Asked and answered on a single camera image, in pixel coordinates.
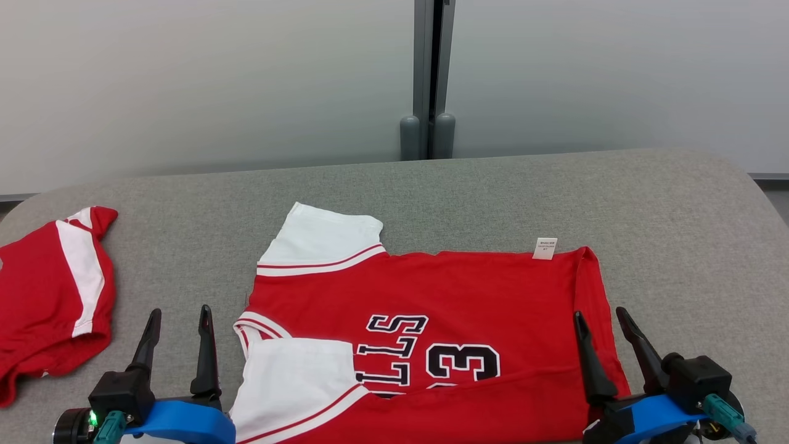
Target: red shorts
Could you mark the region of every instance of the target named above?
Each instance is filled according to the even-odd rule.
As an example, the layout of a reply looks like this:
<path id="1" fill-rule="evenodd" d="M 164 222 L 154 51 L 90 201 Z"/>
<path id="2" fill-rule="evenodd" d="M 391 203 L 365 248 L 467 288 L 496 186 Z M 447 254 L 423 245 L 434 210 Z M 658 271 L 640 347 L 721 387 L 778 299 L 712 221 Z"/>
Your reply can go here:
<path id="1" fill-rule="evenodd" d="M 0 407 L 19 375 L 69 373 L 110 343 L 115 284 L 99 241 L 117 216 L 86 208 L 0 247 Z"/>

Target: white label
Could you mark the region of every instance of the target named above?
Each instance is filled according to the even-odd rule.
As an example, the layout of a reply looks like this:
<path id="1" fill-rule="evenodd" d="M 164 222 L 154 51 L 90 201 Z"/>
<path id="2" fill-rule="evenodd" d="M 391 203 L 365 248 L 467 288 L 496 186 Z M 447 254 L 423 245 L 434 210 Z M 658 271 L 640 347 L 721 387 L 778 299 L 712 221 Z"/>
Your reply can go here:
<path id="1" fill-rule="evenodd" d="M 534 247 L 534 258 L 545 259 L 550 261 L 553 259 L 553 250 L 556 249 L 557 238 L 537 238 L 537 246 Z"/>

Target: white wall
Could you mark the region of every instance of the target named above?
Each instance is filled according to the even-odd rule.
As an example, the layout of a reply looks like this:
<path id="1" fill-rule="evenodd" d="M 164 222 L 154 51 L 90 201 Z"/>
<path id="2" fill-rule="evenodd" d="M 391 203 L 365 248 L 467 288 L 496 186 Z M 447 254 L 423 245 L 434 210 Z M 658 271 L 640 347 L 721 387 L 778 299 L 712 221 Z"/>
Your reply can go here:
<path id="1" fill-rule="evenodd" d="M 0 195 L 399 158 L 413 2 L 0 2 Z"/>
<path id="2" fill-rule="evenodd" d="M 681 146 L 789 173 L 789 2 L 458 0 L 454 155 Z"/>

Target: jersey lettering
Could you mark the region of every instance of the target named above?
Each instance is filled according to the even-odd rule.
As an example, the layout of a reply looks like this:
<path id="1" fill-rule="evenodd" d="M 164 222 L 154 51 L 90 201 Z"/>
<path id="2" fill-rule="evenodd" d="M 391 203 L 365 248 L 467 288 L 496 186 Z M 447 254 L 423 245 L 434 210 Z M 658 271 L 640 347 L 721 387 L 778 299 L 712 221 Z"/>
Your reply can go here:
<path id="1" fill-rule="evenodd" d="M 380 382 L 382 384 L 397 384 L 398 386 L 408 386 L 411 380 L 410 377 L 411 364 L 392 363 L 391 367 L 392 370 L 398 372 L 394 376 L 388 374 L 372 374 L 372 373 L 365 373 L 363 371 L 357 371 L 356 380 L 361 383 L 370 381 L 370 382 Z"/>
<path id="2" fill-rule="evenodd" d="M 443 364 L 444 357 L 451 358 L 450 366 Z M 472 360 L 481 363 L 481 368 L 474 370 L 474 381 L 501 375 L 499 353 L 490 345 L 433 344 L 425 356 L 426 370 L 433 378 L 449 378 L 450 369 L 468 371 Z"/>
<path id="3" fill-rule="evenodd" d="M 394 333 L 400 330 L 400 325 L 406 326 L 403 333 L 419 334 L 424 331 L 424 326 L 428 324 L 428 317 L 424 315 L 418 316 L 394 316 L 389 322 L 389 316 L 385 314 L 374 314 L 370 317 L 370 322 L 367 324 L 367 330 L 371 332 L 385 332 Z"/>
<path id="4" fill-rule="evenodd" d="M 356 353 L 358 355 L 393 355 L 408 359 L 411 357 L 411 352 L 413 352 L 413 346 L 417 343 L 417 338 L 414 336 L 400 336 L 397 338 L 397 343 L 402 344 L 402 348 L 371 347 L 367 344 L 359 344 Z"/>

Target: teal connector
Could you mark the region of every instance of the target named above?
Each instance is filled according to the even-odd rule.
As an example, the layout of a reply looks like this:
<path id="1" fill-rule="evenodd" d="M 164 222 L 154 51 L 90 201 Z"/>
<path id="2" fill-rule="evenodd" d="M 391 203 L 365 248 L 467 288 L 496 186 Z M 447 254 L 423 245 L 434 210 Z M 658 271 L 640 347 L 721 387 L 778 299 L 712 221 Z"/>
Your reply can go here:
<path id="1" fill-rule="evenodd" d="M 126 417 L 122 412 L 114 410 L 107 415 L 93 444 L 118 444 L 126 431 Z"/>
<path id="2" fill-rule="evenodd" d="M 745 422 L 745 416 L 731 407 L 718 395 L 704 398 L 704 413 L 711 420 L 724 426 L 739 444 L 756 444 L 756 430 Z"/>

